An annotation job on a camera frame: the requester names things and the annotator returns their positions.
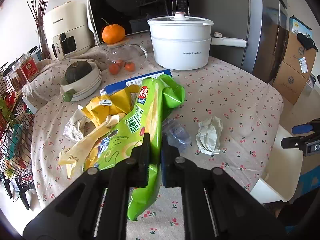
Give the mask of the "cream bread bag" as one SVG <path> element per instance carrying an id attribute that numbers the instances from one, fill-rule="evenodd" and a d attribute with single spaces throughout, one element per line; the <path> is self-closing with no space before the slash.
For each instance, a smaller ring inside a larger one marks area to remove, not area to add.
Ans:
<path id="1" fill-rule="evenodd" d="M 98 139 L 116 126 L 118 122 L 125 116 L 125 113 L 109 115 L 106 120 L 98 127 L 93 129 L 88 135 L 77 142 L 71 148 L 62 150 L 59 153 L 58 165 L 66 166 L 67 178 L 71 179 L 76 167 L 80 167 L 86 160 Z"/>

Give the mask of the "white paper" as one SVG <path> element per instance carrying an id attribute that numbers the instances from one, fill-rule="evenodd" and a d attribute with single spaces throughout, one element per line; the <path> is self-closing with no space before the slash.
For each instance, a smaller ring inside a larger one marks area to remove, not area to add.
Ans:
<path id="1" fill-rule="evenodd" d="M 220 137 L 223 131 L 223 123 L 220 118 L 213 115 L 199 122 L 196 134 L 196 143 L 203 154 L 212 155 L 220 153 Z"/>

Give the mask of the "clear plastic wrapper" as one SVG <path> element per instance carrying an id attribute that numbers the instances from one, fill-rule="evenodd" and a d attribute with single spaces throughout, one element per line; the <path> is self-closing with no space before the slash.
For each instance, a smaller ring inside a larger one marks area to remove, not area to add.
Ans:
<path id="1" fill-rule="evenodd" d="M 162 123 L 162 133 L 167 137 L 168 144 L 184 152 L 191 145 L 191 137 L 185 127 L 175 119 L 168 118 Z"/>

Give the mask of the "yellow snack wrapper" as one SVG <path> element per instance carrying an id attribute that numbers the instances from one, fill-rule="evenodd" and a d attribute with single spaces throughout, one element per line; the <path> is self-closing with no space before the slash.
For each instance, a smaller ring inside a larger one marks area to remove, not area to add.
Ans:
<path id="1" fill-rule="evenodd" d="M 139 85 L 130 85 L 112 95 L 101 95 L 93 98 L 81 111 L 93 122 L 95 127 L 100 126 L 109 115 L 128 114 L 132 111 L 131 94 L 138 93 Z"/>

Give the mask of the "green snack bag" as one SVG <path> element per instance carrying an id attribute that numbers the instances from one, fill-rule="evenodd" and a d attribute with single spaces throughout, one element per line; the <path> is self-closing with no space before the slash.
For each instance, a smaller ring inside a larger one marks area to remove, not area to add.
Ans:
<path id="1" fill-rule="evenodd" d="M 103 136 L 84 163 L 86 170 L 93 166 L 100 170 L 112 168 L 130 157 L 133 148 L 142 144 L 144 134 L 149 134 L 151 151 L 148 184 L 145 188 L 134 189 L 131 194 L 127 212 L 131 221 L 136 220 L 157 199 L 162 122 L 173 109 L 184 103 L 184 99 L 184 87 L 170 75 L 147 77 L 139 86 L 132 111 Z"/>

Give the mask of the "receipt paper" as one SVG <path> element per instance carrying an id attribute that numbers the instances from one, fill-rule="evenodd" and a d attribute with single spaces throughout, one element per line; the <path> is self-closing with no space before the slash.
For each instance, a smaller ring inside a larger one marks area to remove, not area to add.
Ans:
<path id="1" fill-rule="evenodd" d="M 73 143 L 79 142 L 95 129 L 92 120 L 85 116 L 82 109 L 79 105 L 63 130 L 62 136 Z"/>

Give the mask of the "white trash bin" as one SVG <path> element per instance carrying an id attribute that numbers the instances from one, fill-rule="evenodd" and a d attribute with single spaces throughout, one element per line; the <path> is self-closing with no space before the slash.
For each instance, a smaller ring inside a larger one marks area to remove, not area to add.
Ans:
<path id="1" fill-rule="evenodd" d="M 283 149 L 281 141 L 291 134 L 278 126 L 276 138 L 263 174 L 250 192 L 259 203 L 288 202 L 295 194 L 302 164 L 303 152 Z"/>

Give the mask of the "lower cardboard box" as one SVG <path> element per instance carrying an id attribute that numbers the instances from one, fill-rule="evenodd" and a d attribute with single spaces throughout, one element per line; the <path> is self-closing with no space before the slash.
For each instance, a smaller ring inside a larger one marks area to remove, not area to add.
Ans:
<path id="1" fill-rule="evenodd" d="M 300 97 L 307 79 L 294 68 L 282 62 L 273 82 L 273 87 L 293 105 Z"/>

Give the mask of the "cardboard box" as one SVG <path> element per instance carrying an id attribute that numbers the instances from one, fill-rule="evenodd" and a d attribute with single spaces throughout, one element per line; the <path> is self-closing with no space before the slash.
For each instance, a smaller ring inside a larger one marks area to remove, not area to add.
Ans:
<path id="1" fill-rule="evenodd" d="M 293 105 L 300 97 L 307 79 L 294 68 L 282 62 L 273 82 L 273 87 Z"/>
<path id="2" fill-rule="evenodd" d="M 297 35 L 288 31 L 283 62 L 296 70 L 306 79 L 311 75 L 317 51 L 314 48 L 306 50 L 298 41 Z"/>

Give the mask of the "cherry print tablecloth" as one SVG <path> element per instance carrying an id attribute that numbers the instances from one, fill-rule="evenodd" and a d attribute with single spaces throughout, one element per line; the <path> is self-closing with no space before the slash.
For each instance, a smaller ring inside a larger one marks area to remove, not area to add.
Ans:
<path id="1" fill-rule="evenodd" d="M 82 174 L 80 166 L 69 179 L 65 165 L 58 165 L 60 151 L 74 144 L 63 136 L 63 130 L 78 105 L 85 107 L 106 85 L 161 70 L 150 53 L 135 72 L 122 69 L 119 74 L 110 75 L 106 51 L 101 48 L 96 46 L 80 56 L 43 65 L 39 76 L 23 89 L 28 100 L 38 108 L 33 124 L 31 164 L 41 209 Z M 102 82 L 86 99 L 64 102 L 59 93 L 61 79 L 76 60 L 96 63 L 101 69 Z M 185 126 L 191 137 L 191 146 L 181 155 L 199 167 L 209 170 L 220 167 L 246 191 L 252 191 L 263 175 L 276 137 L 283 109 L 280 93 L 255 76 L 214 57 L 209 57 L 208 64 L 199 70 L 171 70 L 171 74 L 185 88 L 184 104 L 170 115 Z M 217 116 L 223 123 L 221 152 L 215 155 L 200 152 L 195 140 L 199 122 L 211 116 Z M 156 202 L 136 221 L 128 221 L 127 239 L 184 239 L 180 201 L 180 189 L 161 185 Z"/>

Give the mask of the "upper cardboard box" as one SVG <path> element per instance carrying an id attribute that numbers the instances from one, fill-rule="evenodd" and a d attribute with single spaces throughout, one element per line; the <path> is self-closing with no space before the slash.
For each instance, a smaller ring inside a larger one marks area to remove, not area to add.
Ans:
<path id="1" fill-rule="evenodd" d="M 306 50 L 298 41 L 297 35 L 288 31 L 283 62 L 296 70 L 306 79 L 311 75 L 317 51 L 314 48 Z"/>

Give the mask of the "blue white box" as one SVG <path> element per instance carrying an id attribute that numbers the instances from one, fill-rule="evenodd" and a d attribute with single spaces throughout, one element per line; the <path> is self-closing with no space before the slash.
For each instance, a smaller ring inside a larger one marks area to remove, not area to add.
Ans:
<path id="1" fill-rule="evenodd" d="M 298 33 L 303 33 L 306 37 L 312 38 L 312 29 L 295 16 L 290 17 L 289 31 L 295 35 Z"/>

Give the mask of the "grey refrigerator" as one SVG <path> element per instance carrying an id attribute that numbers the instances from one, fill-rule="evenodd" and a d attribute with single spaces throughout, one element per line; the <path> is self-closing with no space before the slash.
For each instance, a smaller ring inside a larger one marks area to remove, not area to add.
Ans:
<path id="1" fill-rule="evenodd" d="M 212 32 L 239 38 L 246 48 L 212 45 L 210 56 L 269 83 L 279 69 L 287 25 L 287 0 L 189 0 L 189 12 L 213 21 Z"/>

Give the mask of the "dark green pumpkin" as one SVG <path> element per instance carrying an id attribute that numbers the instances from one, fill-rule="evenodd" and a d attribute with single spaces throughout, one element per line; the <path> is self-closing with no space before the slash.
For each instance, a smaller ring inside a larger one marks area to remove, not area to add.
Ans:
<path id="1" fill-rule="evenodd" d="M 74 83 L 91 71 L 92 67 L 87 61 L 75 61 L 66 69 L 65 80 L 68 84 Z"/>

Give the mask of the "small orange in teapot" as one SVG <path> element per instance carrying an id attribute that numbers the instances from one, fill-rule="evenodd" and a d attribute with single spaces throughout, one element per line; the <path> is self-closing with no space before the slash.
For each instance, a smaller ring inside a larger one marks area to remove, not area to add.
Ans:
<path id="1" fill-rule="evenodd" d="M 120 71 L 120 66 L 117 63 L 112 63 L 108 66 L 108 71 L 112 75 L 117 75 Z"/>

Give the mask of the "white electric cooking pot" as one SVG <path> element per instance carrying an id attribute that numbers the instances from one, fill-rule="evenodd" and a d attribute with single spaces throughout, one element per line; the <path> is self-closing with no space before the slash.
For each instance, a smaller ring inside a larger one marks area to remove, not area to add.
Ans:
<path id="1" fill-rule="evenodd" d="M 204 67 L 209 61 L 210 46 L 246 48 L 247 41 L 239 38 L 211 36 L 213 21 L 185 16 L 182 11 L 174 16 L 147 20 L 154 59 L 157 64 L 172 70 L 194 70 Z"/>

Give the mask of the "red label jar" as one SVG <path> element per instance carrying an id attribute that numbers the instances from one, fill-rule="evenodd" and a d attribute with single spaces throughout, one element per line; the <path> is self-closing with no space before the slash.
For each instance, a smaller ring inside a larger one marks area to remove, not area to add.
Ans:
<path id="1" fill-rule="evenodd" d="M 21 71 L 28 82 L 32 82 L 40 73 L 33 57 L 29 53 L 23 54 L 18 60 Z"/>

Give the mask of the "glass teapot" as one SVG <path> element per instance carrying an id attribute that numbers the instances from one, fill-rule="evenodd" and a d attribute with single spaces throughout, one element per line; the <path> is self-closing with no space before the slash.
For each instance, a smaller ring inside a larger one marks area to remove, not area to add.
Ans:
<path id="1" fill-rule="evenodd" d="M 124 64 L 127 61 L 134 62 L 137 70 L 141 68 L 148 59 L 146 49 L 138 44 L 130 44 L 128 38 L 124 38 L 122 41 L 112 45 L 106 45 L 103 47 L 103 50 L 106 53 L 107 68 L 110 64 L 117 63 L 120 66 L 120 71 L 122 69 L 125 70 Z"/>

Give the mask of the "large orange mandarin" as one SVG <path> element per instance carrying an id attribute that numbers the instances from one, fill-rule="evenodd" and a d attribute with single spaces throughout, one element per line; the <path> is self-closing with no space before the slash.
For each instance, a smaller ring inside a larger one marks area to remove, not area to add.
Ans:
<path id="1" fill-rule="evenodd" d="M 125 37 L 125 29 L 118 24 L 109 24 L 104 18 L 101 18 L 105 27 L 102 30 L 101 36 L 107 45 L 112 45 L 122 41 Z"/>

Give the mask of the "cream air fryer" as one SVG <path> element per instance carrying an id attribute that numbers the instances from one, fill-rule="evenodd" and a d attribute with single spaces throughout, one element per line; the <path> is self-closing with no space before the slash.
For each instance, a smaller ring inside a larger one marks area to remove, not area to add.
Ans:
<path id="1" fill-rule="evenodd" d="M 84 3 L 69 1 L 57 6 L 45 13 L 43 22 L 52 59 L 81 55 L 94 44 Z"/>

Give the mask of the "dried twig bouquet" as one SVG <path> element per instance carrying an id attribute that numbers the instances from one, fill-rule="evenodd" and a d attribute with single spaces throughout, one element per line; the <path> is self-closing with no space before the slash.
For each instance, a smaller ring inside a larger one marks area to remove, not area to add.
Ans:
<path id="1" fill-rule="evenodd" d="M 49 0 L 26 0 L 36 24 L 36 33 L 38 35 L 41 57 L 43 59 L 51 59 L 46 35 L 44 33 L 44 15 L 47 10 L 48 1 Z"/>

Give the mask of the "black microwave oven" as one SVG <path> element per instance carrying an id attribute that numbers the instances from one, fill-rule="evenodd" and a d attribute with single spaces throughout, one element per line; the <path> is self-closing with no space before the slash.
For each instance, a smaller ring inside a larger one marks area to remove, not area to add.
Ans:
<path id="1" fill-rule="evenodd" d="M 131 35 L 150 30 L 149 19 L 174 16 L 177 11 L 190 15 L 188 0 L 87 0 L 87 11 L 96 44 L 103 43 L 105 23 L 101 18 Z"/>

